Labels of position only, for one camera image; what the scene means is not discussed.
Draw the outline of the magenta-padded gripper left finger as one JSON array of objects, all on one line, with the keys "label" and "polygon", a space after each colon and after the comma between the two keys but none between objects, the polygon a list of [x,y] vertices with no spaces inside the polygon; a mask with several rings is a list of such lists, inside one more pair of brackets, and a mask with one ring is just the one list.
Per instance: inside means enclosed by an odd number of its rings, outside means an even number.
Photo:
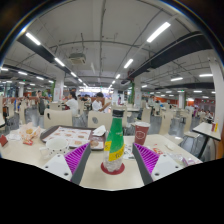
[{"label": "magenta-padded gripper left finger", "polygon": [[89,143],[81,145],[65,155],[55,155],[43,166],[43,169],[79,185],[90,153]]}]

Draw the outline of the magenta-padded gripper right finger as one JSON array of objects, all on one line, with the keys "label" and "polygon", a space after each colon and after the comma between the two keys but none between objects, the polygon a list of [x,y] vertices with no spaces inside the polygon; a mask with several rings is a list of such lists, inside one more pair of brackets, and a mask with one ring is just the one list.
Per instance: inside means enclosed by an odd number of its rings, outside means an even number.
[{"label": "magenta-padded gripper right finger", "polygon": [[145,185],[182,169],[182,166],[175,162],[169,155],[159,155],[151,149],[137,143],[133,144],[132,152]]}]

